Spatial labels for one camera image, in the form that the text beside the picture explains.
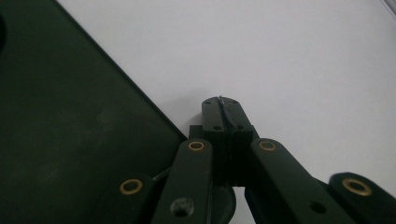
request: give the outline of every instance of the dark green surface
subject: dark green surface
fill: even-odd
[[[120,173],[172,164],[184,136],[56,3],[0,15],[0,222],[84,222]]]

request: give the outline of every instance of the white surface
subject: white surface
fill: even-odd
[[[184,134],[203,100],[231,97],[312,176],[396,196],[396,20],[381,1],[60,2]],[[241,192],[232,223],[254,223]]]

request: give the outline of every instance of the brass ring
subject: brass ring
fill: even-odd
[[[362,187],[362,189],[356,189],[352,186],[352,184],[359,185],[360,187]],[[345,178],[343,180],[343,186],[352,193],[359,194],[360,196],[369,196],[373,193],[369,186],[355,178]]]
[[[262,141],[259,143],[259,147],[261,149],[264,149],[266,151],[274,151],[276,149],[276,145],[272,142],[268,142],[268,141]]]
[[[194,151],[199,151],[204,149],[205,145],[202,142],[191,142],[189,143],[189,149]]]
[[[137,186],[135,189],[126,189],[125,186],[127,184],[133,184],[135,183]],[[143,188],[143,183],[139,179],[129,179],[125,180],[121,185],[120,185],[120,192],[125,195],[131,195],[137,193],[139,190]]]

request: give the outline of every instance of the white table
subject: white table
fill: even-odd
[[[380,0],[60,2],[184,134],[203,100],[231,97],[312,176],[396,196],[396,20]],[[232,223],[254,223],[242,192]]]

